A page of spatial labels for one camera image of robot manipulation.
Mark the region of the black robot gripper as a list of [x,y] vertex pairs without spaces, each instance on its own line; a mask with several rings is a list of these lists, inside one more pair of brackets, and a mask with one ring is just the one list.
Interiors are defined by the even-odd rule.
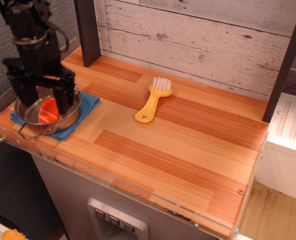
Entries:
[[12,32],[18,58],[6,58],[8,78],[21,102],[30,107],[38,100],[36,86],[53,88],[60,115],[73,105],[78,86],[75,74],[61,65],[57,33],[64,32],[51,21],[47,0],[5,0],[2,15]]

